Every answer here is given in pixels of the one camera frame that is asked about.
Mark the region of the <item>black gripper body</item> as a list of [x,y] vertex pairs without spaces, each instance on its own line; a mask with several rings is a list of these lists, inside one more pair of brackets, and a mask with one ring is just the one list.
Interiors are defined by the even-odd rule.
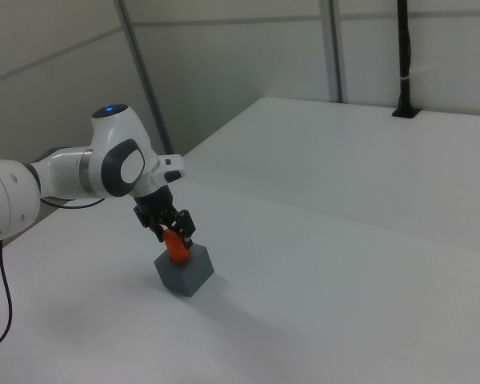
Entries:
[[173,195],[168,186],[143,197],[135,197],[134,212],[144,228],[170,224],[173,212]]

